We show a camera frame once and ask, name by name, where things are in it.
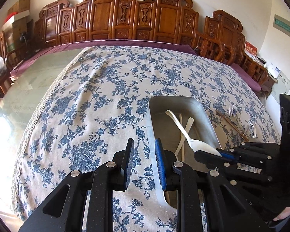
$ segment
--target glass tabletop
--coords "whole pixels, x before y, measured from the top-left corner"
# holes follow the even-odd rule
[[[11,86],[0,102],[0,197],[11,203],[17,147],[47,89],[82,49],[43,55]]]

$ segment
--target table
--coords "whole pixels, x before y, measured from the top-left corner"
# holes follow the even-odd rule
[[[268,74],[268,79],[261,85],[262,91],[265,92],[265,98],[272,92],[272,87],[275,83],[278,83],[277,79],[274,78],[271,74]]]
[[[199,100],[223,148],[240,142],[239,135],[215,114],[215,109],[228,111],[231,103],[243,129],[253,121],[261,141],[280,140],[265,108],[235,71],[181,52],[127,46],[90,48],[52,88],[21,153],[19,199],[14,208],[22,219],[71,170],[95,170],[123,150],[132,137],[136,144],[133,174],[128,191],[113,194],[114,229],[174,230],[176,210],[157,199],[162,189],[152,171],[155,157],[144,119],[148,100],[156,95]]]
[[[0,197],[8,205],[17,147],[31,115],[67,60],[81,50],[41,57],[15,81],[0,102]]]

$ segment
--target paper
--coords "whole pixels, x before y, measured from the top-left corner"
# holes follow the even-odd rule
[[[278,104],[279,102],[279,94],[288,94],[290,90],[290,80],[286,77],[286,75],[283,72],[280,72],[278,78],[277,78],[278,83],[274,84],[272,87],[272,95],[277,101]]]

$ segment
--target blue floral tablecloth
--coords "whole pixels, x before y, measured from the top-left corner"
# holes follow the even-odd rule
[[[262,142],[280,142],[268,112],[231,67],[164,49],[99,46],[84,50],[49,99],[30,135],[15,208],[25,220],[71,170],[88,172],[135,141],[128,191],[113,193],[114,231],[175,231],[176,210],[157,202],[145,115],[153,96],[189,96],[203,104],[222,148],[240,136],[215,113],[234,104],[243,129]]]

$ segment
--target wall sign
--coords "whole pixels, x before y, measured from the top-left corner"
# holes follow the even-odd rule
[[[284,32],[290,37],[290,21],[275,15],[274,16],[274,22],[273,22],[273,27]]]

